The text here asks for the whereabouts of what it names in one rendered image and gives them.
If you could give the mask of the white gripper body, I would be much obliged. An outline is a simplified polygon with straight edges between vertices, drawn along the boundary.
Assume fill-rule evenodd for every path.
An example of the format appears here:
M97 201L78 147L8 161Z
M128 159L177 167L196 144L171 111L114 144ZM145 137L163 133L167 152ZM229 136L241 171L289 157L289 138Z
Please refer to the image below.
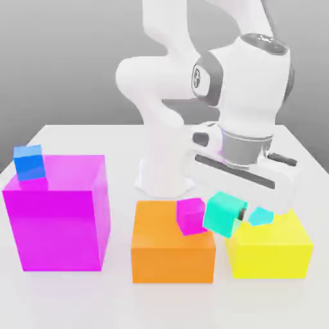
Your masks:
M300 168L261 157L249 168L231 168L218 159L191 152L184 172L213 191L222 191L279 215L287 213L300 182Z

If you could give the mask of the small teal cube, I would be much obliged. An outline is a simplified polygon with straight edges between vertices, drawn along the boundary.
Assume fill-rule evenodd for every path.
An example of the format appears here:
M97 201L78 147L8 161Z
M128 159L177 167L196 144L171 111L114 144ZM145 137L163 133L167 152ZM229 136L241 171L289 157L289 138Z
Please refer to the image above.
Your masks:
M246 209L246 201L220 191L208 200L202 225L207 230L231 238Z

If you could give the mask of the small cyan cube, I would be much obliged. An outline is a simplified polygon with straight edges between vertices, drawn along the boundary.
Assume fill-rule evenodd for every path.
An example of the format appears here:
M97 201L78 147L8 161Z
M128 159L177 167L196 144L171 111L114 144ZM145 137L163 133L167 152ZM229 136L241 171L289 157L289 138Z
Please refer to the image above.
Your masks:
M257 207L249 217L249 223L252 226L261 226L271 224L274 220L274 213Z

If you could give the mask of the small magenta cube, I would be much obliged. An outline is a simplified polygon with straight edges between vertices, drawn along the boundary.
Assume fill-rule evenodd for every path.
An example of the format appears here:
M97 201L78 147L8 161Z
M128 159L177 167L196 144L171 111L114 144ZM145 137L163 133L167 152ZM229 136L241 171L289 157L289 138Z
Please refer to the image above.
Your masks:
M201 198L189 198L177 201L176 220L184 236L205 233L203 227L206 205Z

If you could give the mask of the small blue cube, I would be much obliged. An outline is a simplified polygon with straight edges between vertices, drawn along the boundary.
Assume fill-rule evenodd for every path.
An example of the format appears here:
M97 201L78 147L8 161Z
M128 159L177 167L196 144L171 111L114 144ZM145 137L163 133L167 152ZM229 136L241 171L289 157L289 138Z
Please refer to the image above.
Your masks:
M46 177L41 145L15 147L13 161L19 181Z

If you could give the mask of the large yellow box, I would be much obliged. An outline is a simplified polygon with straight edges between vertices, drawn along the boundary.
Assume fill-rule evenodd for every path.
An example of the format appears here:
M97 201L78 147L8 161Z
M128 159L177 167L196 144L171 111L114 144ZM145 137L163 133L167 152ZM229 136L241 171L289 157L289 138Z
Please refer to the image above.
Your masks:
M270 224L244 222L225 239L234 278L305 278L314 244L293 210L275 215Z

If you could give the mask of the large orange box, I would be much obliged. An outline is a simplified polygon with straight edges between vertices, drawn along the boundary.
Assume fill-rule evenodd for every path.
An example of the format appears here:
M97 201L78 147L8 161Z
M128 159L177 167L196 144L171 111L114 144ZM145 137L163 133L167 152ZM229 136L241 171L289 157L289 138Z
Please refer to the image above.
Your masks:
M133 283L213 282L213 234L184 236L173 200L137 202L130 250Z

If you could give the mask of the large magenta box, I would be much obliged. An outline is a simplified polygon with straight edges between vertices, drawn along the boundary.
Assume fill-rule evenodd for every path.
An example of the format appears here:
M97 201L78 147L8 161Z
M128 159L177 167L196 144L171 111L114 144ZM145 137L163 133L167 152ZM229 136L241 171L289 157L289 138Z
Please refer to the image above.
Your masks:
M44 156L46 177L2 190L24 271L100 271L111 230L103 155Z

